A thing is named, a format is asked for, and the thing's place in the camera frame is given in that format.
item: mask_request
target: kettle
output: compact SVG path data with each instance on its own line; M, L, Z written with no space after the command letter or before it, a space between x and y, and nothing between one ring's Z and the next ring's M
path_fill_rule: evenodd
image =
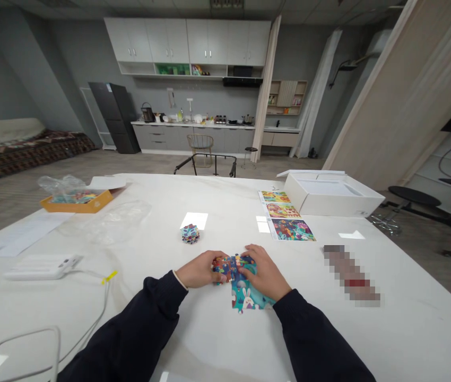
M247 118L245 118L245 116L242 116L242 118L244 125L251 125L254 122L254 117L250 114L247 114Z
M143 107L145 104L150 105L149 103L145 102L141 106L142 118L144 119L144 122L155 122L155 115L153 114L151 105L148 108L145 108L145 107Z

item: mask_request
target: patterned blanket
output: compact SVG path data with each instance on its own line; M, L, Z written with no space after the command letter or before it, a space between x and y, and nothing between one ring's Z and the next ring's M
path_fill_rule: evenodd
M84 133L49 131L0 144L0 177L96 149Z

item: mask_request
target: white table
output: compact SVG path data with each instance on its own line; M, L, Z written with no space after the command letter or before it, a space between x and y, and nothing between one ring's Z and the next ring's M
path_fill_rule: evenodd
M117 270L103 323L125 307L145 277L161 277L207 249L234 255L253 242L264 246L290 285L327 315L378 381L451 381L451 294L367 220L304 216L317 242L274 241L270 234L258 232L256 216L263 210L257 191L282 189L281 182L123 176L133 184L100 213L136 199L153 205L129 242L108 248L88 244L77 228L95 216L76 215L19 257L0 258L0 340L57 325L64 354L102 307L100 281L84 274L45 282L3 280L2 273L22 256L77 253L85 256L80 268L102 274ZM199 242L192 246L179 236L187 212L209 214ZM365 240L339 237L355 230ZM346 299L325 265L325 244L350 246L382 293L381 307L356 307ZM152 380L158 381L164 370L170 373L169 381L178 380L175 375L199 381L295 380L275 312L248 310L239 315L231 308L230 284L191 290L179 313L179 324ZM6 345L0 354L9 358L0 367L0 378L48 364L50 350L49 336ZM48 379L45 375L32 380Z

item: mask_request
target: charging cable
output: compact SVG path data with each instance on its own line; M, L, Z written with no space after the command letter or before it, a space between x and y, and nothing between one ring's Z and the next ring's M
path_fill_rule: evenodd
M36 334L36 333L41 333L41 332L53 332L55 335L55 339L56 339L56 346L55 346L55 351L54 351L54 362L52 364L52 366L40 369L40 370L36 370L36 371L32 371L29 373L26 373L24 375L20 375L17 377L13 377L13 378L9 378L9 379L3 379L0 382L14 382L17 381L19 379L23 379L23 378L28 378L28 377L32 377L41 373L44 373L50 369L52 369L52 377L50 379L51 382L56 382L57 380L57 373L58 373L58 367L59 364L61 362L63 362L66 357L68 357L77 347L77 345L79 343L81 343L82 340L84 340L82 342L81 347L79 348L79 351L81 351L85 344L88 342L89 338L91 337L91 335L93 334L96 326L98 325L98 322L100 322L100 320L103 317L103 314L105 313L105 309L107 307L107 299L109 297L109 289L110 289L110 280L118 273L117 271L112 272L108 277L104 277L103 275L100 275L96 272L93 271L88 271L88 270L71 270L67 273L86 273L90 276L94 276L94 277L99 277L102 279L102 285L105 285L105 290L104 290L104 294L103 294L103 308L102 308L102 312L100 313L100 315L98 316L98 318L93 322L93 324L89 327L89 329L82 335L82 337L75 343L75 345L73 345L73 347L62 357L59 358L60 355L60 350L61 350L61 331L59 330L59 328L57 326L47 326L47 327L43 327L43 328L39 328L39 329L35 329L33 331L30 332L26 332L26 333L21 333L21 334L17 334L13 337L7 338L5 340L2 340L0 342L0 346L2 344L4 344L5 342L9 342L12 340L15 340L17 338L21 338L21 337L25 337L31 334Z

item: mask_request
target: black stool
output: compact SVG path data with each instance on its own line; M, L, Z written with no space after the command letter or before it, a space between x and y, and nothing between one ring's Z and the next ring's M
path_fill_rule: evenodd
M390 235L400 235L401 227L399 227L394 220L394 216L399 213L404 207L411 205L411 203L417 203L429 207L437 207L441 204L439 200L435 197L430 196L426 193L414 190L412 188L401 187L401 186L390 186L388 188L392 194L403 199L401 204L399 204L393 211L387 215L371 215L370 221L377 227L387 230Z
M256 151L257 151L257 149L255 147L246 147L245 148L245 158L243 159L243 164L241 165L241 168L243 168L244 170L246 170L247 168L256 169L256 165L253 163L250 163L249 166L247 167L247 153L248 152L253 153Z

